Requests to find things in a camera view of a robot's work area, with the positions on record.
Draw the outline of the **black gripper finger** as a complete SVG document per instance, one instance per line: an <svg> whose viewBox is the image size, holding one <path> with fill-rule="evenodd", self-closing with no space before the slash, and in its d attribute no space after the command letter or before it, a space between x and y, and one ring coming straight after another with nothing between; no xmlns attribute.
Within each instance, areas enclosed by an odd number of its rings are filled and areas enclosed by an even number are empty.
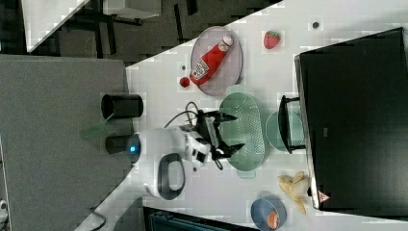
<svg viewBox="0 0 408 231"><path fill-rule="evenodd" d="M227 122L227 121L233 121L236 120L237 118L233 115L228 115L227 113L220 113L219 114L219 121L220 122Z"/></svg>
<svg viewBox="0 0 408 231"><path fill-rule="evenodd" d="M234 145L223 144L219 149L223 152L224 158L231 158L236 152L244 147L244 143L238 143Z"/></svg>

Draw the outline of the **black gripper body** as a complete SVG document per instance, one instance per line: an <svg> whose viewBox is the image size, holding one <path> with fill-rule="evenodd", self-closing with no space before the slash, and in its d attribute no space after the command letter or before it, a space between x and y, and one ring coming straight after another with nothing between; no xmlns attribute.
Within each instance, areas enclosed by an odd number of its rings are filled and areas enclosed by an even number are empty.
<svg viewBox="0 0 408 231"><path fill-rule="evenodd" d="M202 110L198 111L196 131L211 145L212 159L214 161L220 159L222 156L220 150L222 138L218 130L221 120L222 115L219 111L211 111L208 113L204 113Z"/></svg>

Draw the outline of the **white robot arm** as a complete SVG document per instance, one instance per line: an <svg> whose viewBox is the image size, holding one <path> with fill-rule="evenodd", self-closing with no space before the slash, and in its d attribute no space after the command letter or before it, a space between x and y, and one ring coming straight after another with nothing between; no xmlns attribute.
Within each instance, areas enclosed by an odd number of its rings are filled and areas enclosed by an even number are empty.
<svg viewBox="0 0 408 231"><path fill-rule="evenodd" d="M239 144L227 144L218 130L224 122L234 121L233 115L220 111L195 113L196 122L185 125L169 123L163 128L137 132L126 141L126 150L137 156L133 171L137 174L131 184L140 188L142 196L151 195L164 200L178 197L184 187L171 185L172 167L178 175L186 176L185 162L204 167L212 162L223 169L221 161L233 157L243 148Z"/></svg>

